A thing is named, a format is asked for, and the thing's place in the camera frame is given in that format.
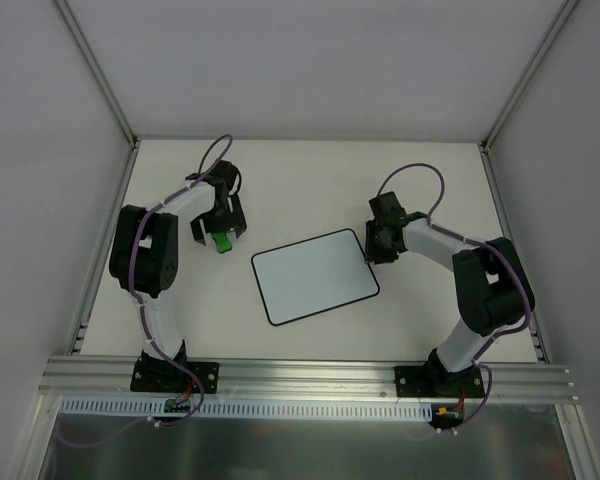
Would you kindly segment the green felt whiteboard eraser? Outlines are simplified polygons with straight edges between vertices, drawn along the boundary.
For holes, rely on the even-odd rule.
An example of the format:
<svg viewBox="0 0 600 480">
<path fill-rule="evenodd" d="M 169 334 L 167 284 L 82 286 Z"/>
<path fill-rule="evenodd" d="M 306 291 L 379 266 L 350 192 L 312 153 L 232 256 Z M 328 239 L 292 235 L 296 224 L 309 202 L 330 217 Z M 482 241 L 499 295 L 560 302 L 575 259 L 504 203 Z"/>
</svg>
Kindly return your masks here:
<svg viewBox="0 0 600 480">
<path fill-rule="evenodd" d="M 211 237 L 218 253 L 224 254 L 232 250 L 233 245 L 226 232 L 213 233 Z"/>
</svg>

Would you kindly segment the small black-framed whiteboard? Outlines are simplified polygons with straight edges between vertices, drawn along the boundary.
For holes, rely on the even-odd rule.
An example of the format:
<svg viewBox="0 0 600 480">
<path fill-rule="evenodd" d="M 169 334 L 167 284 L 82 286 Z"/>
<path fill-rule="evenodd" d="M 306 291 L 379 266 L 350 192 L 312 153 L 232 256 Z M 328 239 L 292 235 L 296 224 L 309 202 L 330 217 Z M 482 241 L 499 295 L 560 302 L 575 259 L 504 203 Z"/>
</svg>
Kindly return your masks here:
<svg viewBox="0 0 600 480">
<path fill-rule="evenodd" d="M 267 321 L 274 327 L 380 293 L 358 236 L 350 228 L 256 253 L 251 267 Z"/>
</svg>

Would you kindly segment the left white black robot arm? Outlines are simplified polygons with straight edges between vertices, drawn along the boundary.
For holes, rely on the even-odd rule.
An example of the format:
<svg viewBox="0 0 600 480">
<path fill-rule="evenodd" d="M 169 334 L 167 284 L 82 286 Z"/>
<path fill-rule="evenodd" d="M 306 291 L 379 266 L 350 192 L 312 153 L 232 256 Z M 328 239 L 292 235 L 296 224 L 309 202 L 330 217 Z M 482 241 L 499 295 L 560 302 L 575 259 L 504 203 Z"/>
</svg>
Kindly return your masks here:
<svg viewBox="0 0 600 480">
<path fill-rule="evenodd" d="M 132 298 L 146 344 L 134 366 L 134 392 L 178 392 L 193 387 L 186 343 L 178 330 L 170 289 L 179 266 L 179 225 L 189 225 L 192 239 L 211 238 L 218 253 L 232 249 L 247 223 L 239 199 L 240 170 L 220 160 L 150 209 L 124 206 L 118 215 L 109 273 Z"/>
</svg>

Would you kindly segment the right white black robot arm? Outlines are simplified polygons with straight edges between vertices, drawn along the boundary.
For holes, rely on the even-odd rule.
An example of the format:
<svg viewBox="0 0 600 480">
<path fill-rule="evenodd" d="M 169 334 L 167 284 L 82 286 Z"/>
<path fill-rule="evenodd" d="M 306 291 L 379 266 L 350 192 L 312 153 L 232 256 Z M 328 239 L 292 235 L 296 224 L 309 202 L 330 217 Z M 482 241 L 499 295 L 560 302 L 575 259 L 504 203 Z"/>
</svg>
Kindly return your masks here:
<svg viewBox="0 0 600 480">
<path fill-rule="evenodd" d="M 423 212 L 407 212 L 393 192 L 369 201 L 365 258 L 393 263 L 406 252 L 419 254 L 452 272 L 459 320 L 426 362 L 394 369 L 400 397 L 484 396 L 478 359 L 494 341 L 525 326 L 535 297 L 512 242 L 479 241 L 435 224 Z"/>
</svg>

